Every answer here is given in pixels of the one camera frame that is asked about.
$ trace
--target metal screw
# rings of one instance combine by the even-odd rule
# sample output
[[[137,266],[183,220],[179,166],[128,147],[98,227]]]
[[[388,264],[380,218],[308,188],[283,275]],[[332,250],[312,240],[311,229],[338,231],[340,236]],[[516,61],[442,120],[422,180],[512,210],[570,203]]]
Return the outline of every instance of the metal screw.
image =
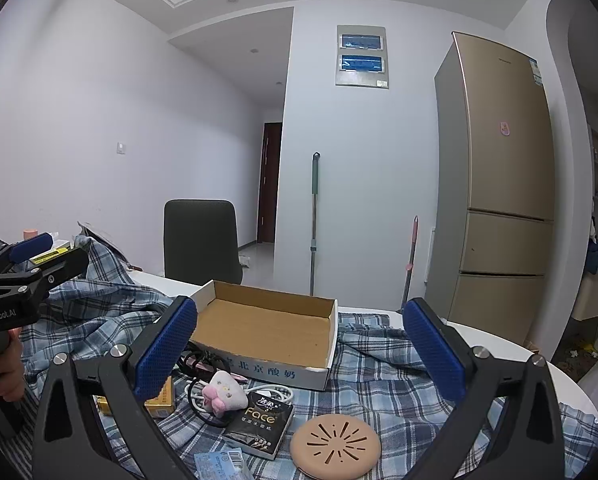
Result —
[[[476,346],[472,348],[472,354],[479,359],[487,359],[490,357],[490,350],[483,346]]]
[[[535,354],[532,357],[530,357],[530,362],[534,366],[545,366],[545,357],[543,357],[540,354]]]
[[[68,355],[66,355],[64,352],[59,352],[55,357],[53,357],[53,362],[56,365],[62,365],[66,361],[68,361]]]
[[[110,355],[113,357],[123,357],[126,355],[128,347],[126,345],[115,345],[110,349]]]

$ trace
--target black cable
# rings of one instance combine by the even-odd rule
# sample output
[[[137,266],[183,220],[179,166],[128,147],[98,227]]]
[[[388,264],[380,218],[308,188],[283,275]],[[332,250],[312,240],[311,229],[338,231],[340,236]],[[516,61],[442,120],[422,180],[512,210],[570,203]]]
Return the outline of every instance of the black cable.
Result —
[[[203,420],[207,425],[212,426],[213,428],[225,428],[226,426],[228,426],[230,421],[233,420],[232,416],[225,415],[227,417],[227,420],[225,420],[225,419],[217,418],[213,415],[210,415],[211,418],[205,418],[205,416],[201,415],[201,412],[197,408],[197,405],[195,404],[194,400],[192,399],[192,387],[195,385],[195,383],[197,383],[197,381],[199,381],[199,379],[193,379],[193,381],[188,385],[187,397],[188,397],[188,403],[189,403],[190,407],[192,408],[192,411],[195,412],[195,414],[201,420]]]
[[[192,357],[194,357],[194,361],[192,364],[188,364],[188,361]],[[213,370],[212,372],[209,372],[208,370],[197,368],[198,364],[210,366]],[[205,424],[212,426],[213,428],[225,428],[228,426],[228,423],[233,420],[233,415],[224,415],[226,418],[223,419],[214,417],[213,415],[209,415],[208,417],[202,415],[202,412],[199,411],[197,405],[192,399],[192,388],[198,381],[210,382],[215,373],[217,373],[217,370],[224,370],[230,373],[230,364],[228,364],[223,357],[213,354],[212,352],[202,350],[194,343],[188,342],[186,344],[186,348],[177,360],[177,367],[182,374],[191,379],[191,383],[187,386],[188,392],[186,397],[188,397],[188,404],[195,415],[203,420]]]

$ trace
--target fridge label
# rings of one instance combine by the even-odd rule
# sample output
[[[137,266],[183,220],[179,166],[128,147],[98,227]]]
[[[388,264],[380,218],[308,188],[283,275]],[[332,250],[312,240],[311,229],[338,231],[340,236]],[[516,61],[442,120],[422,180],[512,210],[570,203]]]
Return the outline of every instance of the fridge label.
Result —
[[[541,79],[541,70],[539,70],[539,64],[536,59],[528,58],[530,60],[530,67],[532,67],[532,75],[534,76],[534,83],[543,86],[543,80]]]

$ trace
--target plush keychain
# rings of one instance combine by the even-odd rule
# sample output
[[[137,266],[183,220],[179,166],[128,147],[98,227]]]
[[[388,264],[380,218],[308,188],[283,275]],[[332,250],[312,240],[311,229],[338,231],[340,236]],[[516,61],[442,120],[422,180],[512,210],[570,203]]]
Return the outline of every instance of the plush keychain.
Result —
[[[204,409],[222,418],[225,412],[248,407],[248,396],[237,381],[226,371],[217,370],[210,383],[201,390]]]

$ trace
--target finger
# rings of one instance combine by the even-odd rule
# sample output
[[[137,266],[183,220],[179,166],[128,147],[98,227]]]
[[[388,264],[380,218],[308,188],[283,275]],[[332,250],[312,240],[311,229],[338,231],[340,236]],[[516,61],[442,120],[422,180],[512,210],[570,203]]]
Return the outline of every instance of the finger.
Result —
[[[7,394],[2,395],[6,402],[15,402],[17,400],[22,400],[23,394],[26,391],[26,385],[24,381],[20,381],[16,388],[8,392]]]
[[[20,383],[23,383],[23,365],[18,370],[0,375],[0,396],[12,392]]]
[[[0,355],[0,374],[12,372],[22,365],[22,342],[19,339],[10,342],[9,347]]]
[[[19,339],[20,334],[22,333],[22,327],[20,326],[19,328],[11,328],[8,333],[10,334],[10,339],[11,340],[16,340]]]

